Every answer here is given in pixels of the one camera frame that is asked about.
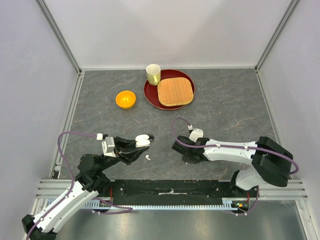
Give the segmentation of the white earbud charging case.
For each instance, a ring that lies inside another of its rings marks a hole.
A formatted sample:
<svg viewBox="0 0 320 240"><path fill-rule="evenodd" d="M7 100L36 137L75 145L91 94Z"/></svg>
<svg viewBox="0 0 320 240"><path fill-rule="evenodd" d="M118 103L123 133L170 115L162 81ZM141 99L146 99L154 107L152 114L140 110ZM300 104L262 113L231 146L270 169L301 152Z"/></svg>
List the white earbud charging case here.
<svg viewBox="0 0 320 240"><path fill-rule="evenodd" d="M147 134L141 134L135 137L135 146L137 148L149 147L150 143L150 136Z"/></svg>

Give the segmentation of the black earbud charging case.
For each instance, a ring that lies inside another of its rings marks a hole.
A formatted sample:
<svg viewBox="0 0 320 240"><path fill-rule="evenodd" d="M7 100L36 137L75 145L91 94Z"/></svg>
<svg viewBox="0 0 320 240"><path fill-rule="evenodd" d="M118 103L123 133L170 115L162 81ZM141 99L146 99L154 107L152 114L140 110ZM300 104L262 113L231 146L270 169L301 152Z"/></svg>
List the black earbud charging case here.
<svg viewBox="0 0 320 240"><path fill-rule="evenodd" d="M148 140L149 141L153 141L155 139L155 137L152 135L152 134L149 134L148 135Z"/></svg>

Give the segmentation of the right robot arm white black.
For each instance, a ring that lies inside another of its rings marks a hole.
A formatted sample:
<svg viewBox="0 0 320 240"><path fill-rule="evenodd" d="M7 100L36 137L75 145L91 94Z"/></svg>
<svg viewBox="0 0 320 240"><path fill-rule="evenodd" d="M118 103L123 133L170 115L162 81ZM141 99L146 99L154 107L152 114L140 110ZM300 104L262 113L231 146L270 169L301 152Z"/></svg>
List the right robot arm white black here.
<svg viewBox="0 0 320 240"><path fill-rule="evenodd" d="M284 188L288 185L292 163L282 156L293 159L293 155L271 138L261 136L258 141L221 142L207 137L192 141L179 135L172 149L182 154L186 163L228 161L245 164L248 169L236 171L229 184L235 197L242 196L251 188L270 184Z"/></svg>

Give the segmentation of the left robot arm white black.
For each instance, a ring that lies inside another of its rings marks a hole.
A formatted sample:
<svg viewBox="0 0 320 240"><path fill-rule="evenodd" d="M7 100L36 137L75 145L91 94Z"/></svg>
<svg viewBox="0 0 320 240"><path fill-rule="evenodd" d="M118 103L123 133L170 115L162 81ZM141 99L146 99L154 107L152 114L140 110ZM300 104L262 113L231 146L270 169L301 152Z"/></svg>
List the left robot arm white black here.
<svg viewBox="0 0 320 240"><path fill-rule="evenodd" d="M78 165L79 174L71 177L67 189L49 206L36 215L27 214L22 219L26 239L54 240L63 225L86 203L95 197L104 197L110 191L111 181L103 173L107 168L123 162L130 165L150 148L154 136L141 134L134 140L92 134L101 141L103 153L84 154Z"/></svg>

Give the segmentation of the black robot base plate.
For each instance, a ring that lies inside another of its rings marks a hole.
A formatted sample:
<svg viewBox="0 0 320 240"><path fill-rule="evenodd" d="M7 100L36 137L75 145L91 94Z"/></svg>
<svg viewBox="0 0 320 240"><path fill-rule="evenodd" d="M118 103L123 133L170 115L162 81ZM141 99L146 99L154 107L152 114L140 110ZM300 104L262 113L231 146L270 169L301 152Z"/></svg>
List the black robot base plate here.
<svg viewBox="0 0 320 240"><path fill-rule="evenodd" d="M116 205L199 206L221 205L223 198L245 199L257 196L254 188L242 190L219 180L139 180L116 179L100 195Z"/></svg>

